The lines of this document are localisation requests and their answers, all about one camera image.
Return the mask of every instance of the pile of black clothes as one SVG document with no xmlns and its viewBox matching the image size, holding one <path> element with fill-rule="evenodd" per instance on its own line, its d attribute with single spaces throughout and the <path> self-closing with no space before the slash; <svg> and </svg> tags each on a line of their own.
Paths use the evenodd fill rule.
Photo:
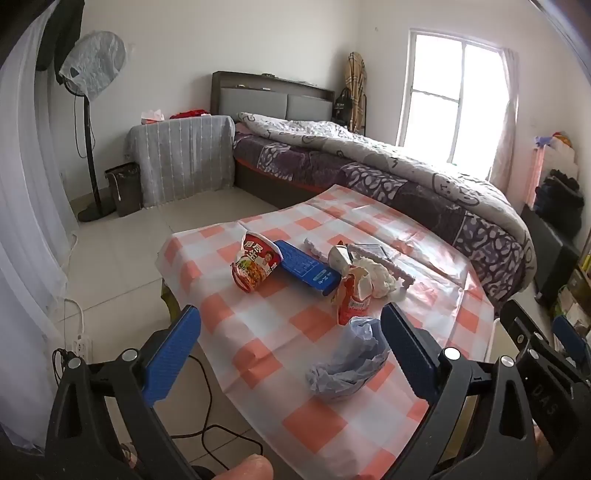
<svg viewBox="0 0 591 480">
<path fill-rule="evenodd" d="M 574 238 L 581 228 L 585 205 L 579 183 L 558 170 L 550 170 L 535 193 L 534 212 L 568 238 Z"/>
</svg>

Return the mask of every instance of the red and white plastic tablecloth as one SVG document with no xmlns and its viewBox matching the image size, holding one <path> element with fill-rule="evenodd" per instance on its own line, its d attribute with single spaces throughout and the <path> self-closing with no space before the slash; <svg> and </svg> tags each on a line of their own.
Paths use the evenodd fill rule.
<svg viewBox="0 0 591 480">
<path fill-rule="evenodd" d="M 246 294 L 230 273 L 246 230 L 328 253 L 340 240 L 380 244 L 416 282 L 392 293 L 408 318 L 444 346 L 484 360 L 493 307 L 470 262 L 410 218 L 340 186 L 308 202 L 173 235 L 157 267 L 179 304 L 196 306 L 201 344 L 222 390 L 267 443 L 306 480 L 379 479 L 417 428 L 427 404 L 395 357 L 360 391 L 324 403 L 305 380 L 327 361 L 341 327 L 330 299 L 281 268 Z M 372 300 L 379 318 L 385 301 Z"/>
</svg>

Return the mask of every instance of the fan pole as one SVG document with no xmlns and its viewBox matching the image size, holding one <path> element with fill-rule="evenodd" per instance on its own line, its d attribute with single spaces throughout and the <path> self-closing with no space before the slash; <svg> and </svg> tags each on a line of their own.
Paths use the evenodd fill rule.
<svg viewBox="0 0 591 480">
<path fill-rule="evenodd" d="M 110 215 L 115 211 L 113 200 L 104 198 L 101 200 L 99 186 L 96 182 L 95 159 L 92 154 L 92 139 L 90 133 L 90 101 L 84 95 L 84 136 L 86 140 L 86 158 L 88 160 L 88 173 L 90 174 L 90 184 L 92 185 L 92 194 L 95 197 L 95 203 L 78 214 L 78 220 L 81 222 L 93 222 L 99 218 Z"/>
</svg>

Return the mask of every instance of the black trash bin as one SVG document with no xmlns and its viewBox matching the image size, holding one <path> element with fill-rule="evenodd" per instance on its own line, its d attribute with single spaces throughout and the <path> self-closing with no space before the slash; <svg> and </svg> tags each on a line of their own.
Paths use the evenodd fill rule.
<svg viewBox="0 0 591 480">
<path fill-rule="evenodd" d="M 105 171 L 109 180 L 111 196 L 120 217 L 141 210 L 144 206 L 139 165 L 135 162 L 124 163 Z"/>
</svg>

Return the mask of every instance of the plastic bag covering fan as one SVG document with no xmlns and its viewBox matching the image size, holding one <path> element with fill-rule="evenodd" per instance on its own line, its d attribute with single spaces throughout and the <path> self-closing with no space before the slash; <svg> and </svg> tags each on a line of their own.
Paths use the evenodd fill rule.
<svg viewBox="0 0 591 480">
<path fill-rule="evenodd" d="M 125 66 L 125 43 L 113 32 L 84 35 L 66 57 L 60 74 L 77 94 L 94 100 L 115 80 Z"/>
</svg>

